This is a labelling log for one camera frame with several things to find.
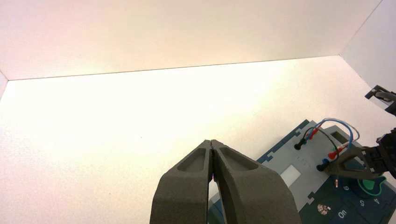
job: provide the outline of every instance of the black wire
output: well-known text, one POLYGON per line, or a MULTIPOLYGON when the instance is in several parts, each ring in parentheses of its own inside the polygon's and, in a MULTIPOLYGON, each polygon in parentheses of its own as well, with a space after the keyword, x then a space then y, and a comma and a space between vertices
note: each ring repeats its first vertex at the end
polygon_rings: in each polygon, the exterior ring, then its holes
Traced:
MULTIPOLYGON (((315 128, 315 127, 310 127, 310 128, 308 128, 308 129, 305 131, 303 138, 305 138, 306 135, 307 135, 307 133, 308 133, 308 131, 311 130, 311 129, 313 129, 313 128, 315 128)), ((327 139, 333 144, 333 146, 334 146, 334 148, 335 148, 335 151, 337 152, 337 157, 335 158, 335 160, 333 160, 333 161, 331 161, 331 162, 336 161, 336 160, 338 159, 338 157, 339 157, 339 152, 338 152, 337 146, 335 145, 334 141, 330 138, 330 136, 328 136, 324 131, 320 130, 319 128, 317 128, 317 129, 318 129, 318 131, 320 131, 322 134, 324 134, 324 135, 327 137, 327 139)))

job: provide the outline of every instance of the plug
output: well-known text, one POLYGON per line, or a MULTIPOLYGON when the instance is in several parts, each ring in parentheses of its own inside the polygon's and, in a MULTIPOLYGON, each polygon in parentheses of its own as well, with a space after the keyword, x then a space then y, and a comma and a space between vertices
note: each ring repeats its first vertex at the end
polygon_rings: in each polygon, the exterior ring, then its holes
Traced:
POLYGON ((294 145, 294 148, 296 150, 300 150, 302 145, 305 145, 307 143, 307 140, 305 138, 302 138, 297 144, 294 145))
POLYGON ((323 164, 317 165, 316 169, 320 172, 326 169, 326 167, 330 164, 328 159, 323 159, 322 160, 323 164))
MULTIPOLYGON (((338 153, 341 153, 344 148, 345 148, 344 146, 338 147, 337 148, 338 153)), ((337 156, 337 152, 336 151, 331 152, 331 153, 328 154, 328 156, 329 156, 330 159, 334 160, 335 157, 337 156)))
POLYGON ((312 134, 311 134, 311 136, 310 136, 310 140, 312 140, 313 136, 314 136, 318 131, 319 131, 318 128, 314 128, 314 129, 313 129, 312 134))

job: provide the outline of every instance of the white backdrop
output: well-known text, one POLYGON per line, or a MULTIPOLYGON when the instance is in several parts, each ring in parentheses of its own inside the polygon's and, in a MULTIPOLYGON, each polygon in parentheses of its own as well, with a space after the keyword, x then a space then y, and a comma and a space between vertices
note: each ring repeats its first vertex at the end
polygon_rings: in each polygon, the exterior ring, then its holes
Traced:
POLYGON ((341 55, 371 86, 396 91, 396 1, 383 0, 341 55))
POLYGON ((6 77, 0 71, 0 99, 3 95, 4 90, 6 89, 7 81, 8 80, 6 79, 6 77))
POLYGON ((2 0, 9 80, 338 55, 380 0, 2 0))

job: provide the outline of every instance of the black connector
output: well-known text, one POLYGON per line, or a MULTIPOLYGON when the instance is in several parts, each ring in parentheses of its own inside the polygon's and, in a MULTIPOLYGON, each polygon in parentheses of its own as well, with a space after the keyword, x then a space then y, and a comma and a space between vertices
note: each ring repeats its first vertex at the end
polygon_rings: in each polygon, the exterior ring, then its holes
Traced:
POLYGON ((296 150, 300 150, 302 145, 305 145, 307 143, 307 140, 305 138, 302 138, 297 144, 294 145, 294 148, 296 150))

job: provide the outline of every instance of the white table surface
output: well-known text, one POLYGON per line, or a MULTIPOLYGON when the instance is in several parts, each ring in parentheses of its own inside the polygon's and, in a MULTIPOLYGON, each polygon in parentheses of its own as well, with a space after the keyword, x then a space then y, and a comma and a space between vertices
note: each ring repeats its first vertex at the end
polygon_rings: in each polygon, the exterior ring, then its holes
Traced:
POLYGON ((2 223, 148 223, 159 178, 204 139, 257 159, 304 119, 336 117, 372 146, 396 118, 369 90, 339 56, 10 81, 2 223))

